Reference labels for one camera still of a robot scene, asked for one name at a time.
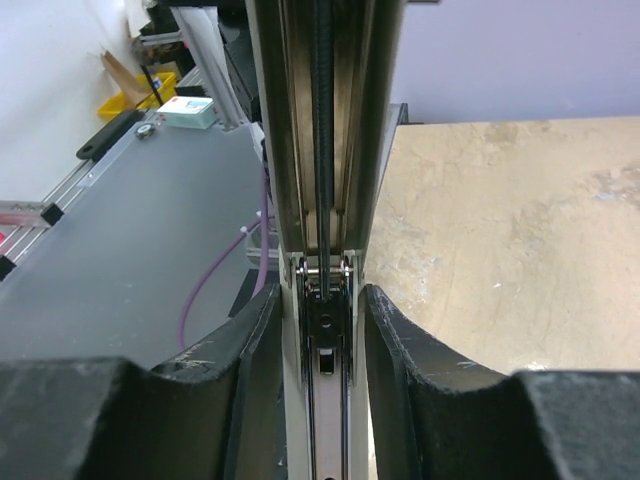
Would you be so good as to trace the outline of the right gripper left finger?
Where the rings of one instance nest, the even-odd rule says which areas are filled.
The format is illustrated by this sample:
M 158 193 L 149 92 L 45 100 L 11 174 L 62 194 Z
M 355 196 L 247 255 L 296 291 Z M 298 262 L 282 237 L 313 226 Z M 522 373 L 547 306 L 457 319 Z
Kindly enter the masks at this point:
M 281 290 L 153 369 L 5 362 L 5 479 L 281 479 Z

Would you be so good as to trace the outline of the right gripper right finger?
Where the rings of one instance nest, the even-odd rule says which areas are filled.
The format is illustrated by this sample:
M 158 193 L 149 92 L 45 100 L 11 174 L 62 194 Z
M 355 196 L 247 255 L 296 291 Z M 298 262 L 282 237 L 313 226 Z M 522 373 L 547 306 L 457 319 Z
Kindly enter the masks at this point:
M 364 291 L 366 364 L 382 479 L 635 479 L 635 371 L 503 375 Z

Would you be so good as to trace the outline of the black and silver stapler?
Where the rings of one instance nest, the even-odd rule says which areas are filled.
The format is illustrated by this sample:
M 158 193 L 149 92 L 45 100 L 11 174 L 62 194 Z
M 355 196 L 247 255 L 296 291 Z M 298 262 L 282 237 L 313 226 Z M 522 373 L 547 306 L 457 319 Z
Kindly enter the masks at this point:
M 279 234 L 288 475 L 364 479 L 364 267 L 405 5 L 246 8 Z

